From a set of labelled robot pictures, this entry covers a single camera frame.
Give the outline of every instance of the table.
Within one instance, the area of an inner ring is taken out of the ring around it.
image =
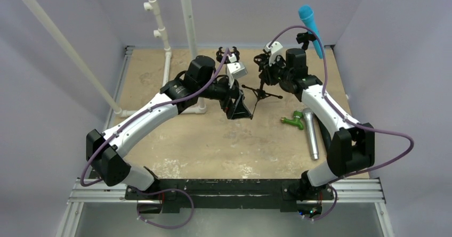
[[[240,61],[248,75],[240,84],[259,86],[258,67],[254,56],[262,50],[240,50]],[[217,49],[199,50],[200,55],[215,58]],[[333,51],[326,49],[328,63],[328,92],[342,108],[350,113],[345,91]],[[165,55],[163,50],[134,49],[120,106],[136,110],[148,103],[162,86]],[[314,50],[307,50],[309,73],[324,79],[322,60]],[[170,80],[186,70],[191,61],[188,49],[173,50]],[[253,120],[228,120],[218,101],[205,100],[204,115],[180,115],[159,126],[143,138],[126,159],[147,166],[161,178],[299,178],[305,170],[326,159],[325,148],[316,123],[320,159],[310,157],[306,130],[282,124],[281,117],[292,117],[294,110],[305,108],[294,95],[277,86],[264,88],[282,95],[260,101]],[[245,103],[254,109],[256,97],[245,92]],[[118,124],[123,119],[115,119]],[[361,174],[357,178],[368,178]]]

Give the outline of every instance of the wall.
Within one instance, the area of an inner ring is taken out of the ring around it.
[[[362,0],[335,47],[356,118],[415,140],[380,177],[397,236],[452,232],[451,0]],[[408,142],[377,135],[376,164]]]
[[[113,92],[123,44],[97,0],[38,0]],[[21,0],[0,0],[0,228],[54,236],[108,105]]]
[[[147,0],[100,0],[114,28],[127,45],[163,47],[153,36],[154,15],[146,12]],[[187,46],[180,0],[158,0],[173,47]],[[192,0],[197,42],[201,47],[258,47],[268,43],[282,29],[300,24],[298,8],[309,4],[316,12],[324,44],[335,44],[344,32],[361,0]],[[296,44],[290,32],[280,39]]]

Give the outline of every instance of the tripod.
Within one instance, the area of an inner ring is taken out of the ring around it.
[[[260,86],[259,86],[259,89],[251,88],[251,87],[248,87],[248,86],[246,86],[246,85],[244,85],[244,84],[241,85],[241,87],[244,88],[244,89],[250,89],[250,90],[254,93],[254,95],[256,96],[256,98],[257,98],[257,101],[256,101],[256,103],[254,104],[254,110],[253,110],[253,114],[251,115],[251,119],[253,119],[253,117],[254,117],[254,111],[256,111],[257,103],[258,103],[260,100],[266,99],[267,97],[277,97],[277,98],[280,99],[280,100],[283,99],[283,98],[282,98],[283,96],[275,95],[275,94],[271,94],[271,93],[265,92],[264,89],[263,89],[263,88],[264,88],[264,84],[265,84],[264,80],[261,79],[261,84],[260,84]]]

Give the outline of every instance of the blue cylindrical object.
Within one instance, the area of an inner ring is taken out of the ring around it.
[[[314,11],[309,7],[309,5],[303,5],[298,10],[298,15],[300,16],[300,20],[303,21],[304,25],[310,29],[312,29],[316,35],[320,38],[319,30],[317,29],[316,22],[314,21]],[[319,58],[323,59],[322,50],[320,48],[320,44],[317,40],[313,42],[314,48],[316,49],[317,55]]]

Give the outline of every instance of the green tap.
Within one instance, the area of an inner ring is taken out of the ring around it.
[[[297,126],[298,129],[304,129],[303,123],[301,122],[301,118],[303,117],[303,113],[301,111],[294,111],[294,119],[287,119],[286,117],[281,118],[281,122],[283,124],[290,124],[293,126]]]

